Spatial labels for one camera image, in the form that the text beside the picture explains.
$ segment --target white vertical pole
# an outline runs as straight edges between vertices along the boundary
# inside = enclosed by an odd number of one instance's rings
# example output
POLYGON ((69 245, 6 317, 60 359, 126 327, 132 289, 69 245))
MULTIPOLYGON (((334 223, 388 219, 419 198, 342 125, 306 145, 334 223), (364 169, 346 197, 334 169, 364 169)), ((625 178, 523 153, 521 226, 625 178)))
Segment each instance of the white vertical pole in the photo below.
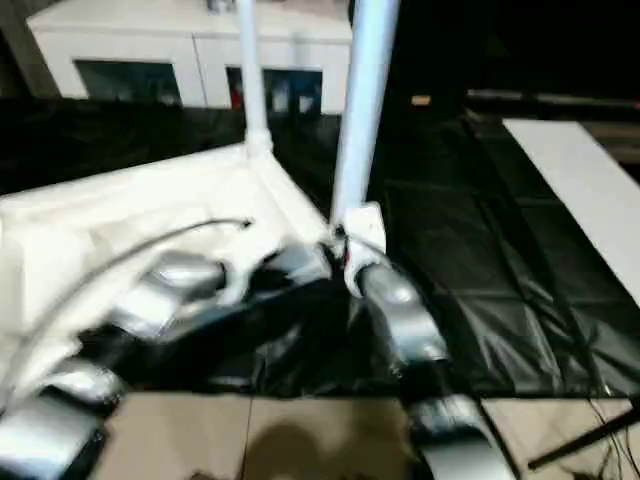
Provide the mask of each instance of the white vertical pole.
POLYGON ((258 57, 258 38, 254 0, 237 0, 242 48, 242 89, 247 119, 246 144, 249 153, 270 151, 271 133, 267 126, 264 82, 258 57))
POLYGON ((331 223, 364 202, 400 0, 358 0, 353 22, 347 108, 342 117, 331 223))

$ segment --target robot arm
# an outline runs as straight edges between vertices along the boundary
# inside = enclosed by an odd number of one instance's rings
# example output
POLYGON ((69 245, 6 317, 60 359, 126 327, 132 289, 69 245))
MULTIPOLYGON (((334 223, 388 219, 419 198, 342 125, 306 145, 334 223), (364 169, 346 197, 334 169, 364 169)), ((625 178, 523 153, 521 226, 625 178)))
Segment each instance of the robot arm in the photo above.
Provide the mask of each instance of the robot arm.
MULTIPOLYGON (((275 318, 278 309, 304 301, 310 289, 330 280, 336 263, 321 246, 289 246, 254 269, 242 301, 223 306, 215 300, 230 282, 224 264, 166 253, 100 327, 81 335, 83 348, 49 375, 42 390, 0 418, 0 478, 86 478, 108 438, 104 423, 129 387, 157 367, 159 350, 193 332, 215 333, 256 308, 275 318)), ((513 479, 475 403, 455 393, 446 343, 413 284, 385 262, 351 271, 397 378, 421 471, 438 480, 513 479)))
POLYGON ((411 424, 414 453, 437 480, 513 480, 480 407, 461 395, 444 338, 417 289, 386 263, 358 273, 358 286, 411 424))

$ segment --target gray cable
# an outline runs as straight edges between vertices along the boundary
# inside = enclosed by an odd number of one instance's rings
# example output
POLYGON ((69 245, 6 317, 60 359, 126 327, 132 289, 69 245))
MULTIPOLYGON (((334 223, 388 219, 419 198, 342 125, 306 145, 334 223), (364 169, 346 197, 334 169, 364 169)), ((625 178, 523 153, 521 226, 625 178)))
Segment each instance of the gray cable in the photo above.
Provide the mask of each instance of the gray cable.
POLYGON ((81 294, 84 289, 91 285, 95 280, 100 278, 112 268, 126 262, 127 260, 130 260, 131 258, 144 252, 145 250, 148 250, 149 248, 159 243, 183 235, 192 230, 196 230, 198 228, 206 227, 209 225, 220 224, 232 224, 240 227, 241 229, 245 229, 249 227, 251 223, 252 222, 250 220, 235 218, 215 218, 205 220, 203 222, 193 223, 191 225, 187 225, 186 227, 178 228, 176 230, 172 230, 162 235, 158 235, 157 237, 154 237, 152 239, 141 242, 80 278, 62 295, 60 295, 48 309, 46 309, 41 315, 39 315, 33 331, 21 340, 17 350, 9 359, 7 370, 5 371, 2 380, 0 381, 0 412, 5 411, 9 407, 17 387, 17 381, 23 373, 23 369, 27 365, 35 348, 55 323, 56 318, 58 318, 59 314, 72 299, 81 294))

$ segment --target white cabinet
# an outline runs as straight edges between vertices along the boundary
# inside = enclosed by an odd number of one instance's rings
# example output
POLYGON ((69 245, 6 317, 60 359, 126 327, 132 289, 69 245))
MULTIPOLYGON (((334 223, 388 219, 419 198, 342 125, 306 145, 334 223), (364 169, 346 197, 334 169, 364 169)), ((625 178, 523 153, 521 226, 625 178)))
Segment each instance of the white cabinet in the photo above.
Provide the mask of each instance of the white cabinet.
POLYGON ((190 36, 46 30, 34 34, 63 97, 206 105, 190 36))
MULTIPOLYGON (((229 74, 240 66, 237 17, 208 12, 205 0, 63 0, 28 24, 64 97, 237 103, 229 74)), ((257 0, 256 24, 267 95, 282 103, 283 92, 306 84, 304 101, 342 112, 351 44, 345 1, 257 0)))
MULTIPOLYGON (((196 38, 207 104, 230 107, 229 67, 239 67, 238 38, 196 38)), ((331 44, 312 40, 264 39, 260 41, 260 64, 265 71, 318 72, 321 78, 322 113, 344 110, 349 70, 348 43, 331 44)))

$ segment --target black tripod leg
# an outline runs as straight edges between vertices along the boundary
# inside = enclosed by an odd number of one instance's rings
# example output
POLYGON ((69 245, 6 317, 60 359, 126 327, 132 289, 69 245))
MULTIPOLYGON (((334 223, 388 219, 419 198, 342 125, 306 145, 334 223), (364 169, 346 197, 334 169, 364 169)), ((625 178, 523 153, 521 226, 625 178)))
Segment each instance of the black tripod leg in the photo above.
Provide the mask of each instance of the black tripod leg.
POLYGON ((535 458, 529 462, 529 469, 536 470, 540 467, 547 465, 548 463, 554 462, 559 458, 566 457, 567 455, 571 455, 579 450, 582 450, 585 447, 588 447, 603 438, 612 435, 623 428, 629 427, 634 423, 640 421, 640 406, 634 404, 633 408, 631 408, 628 412, 623 413, 622 415, 615 417, 609 420, 604 425, 600 427, 594 428, 579 437, 571 440, 569 443, 562 445, 550 452, 547 452, 543 455, 540 455, 538 458, 535 458))

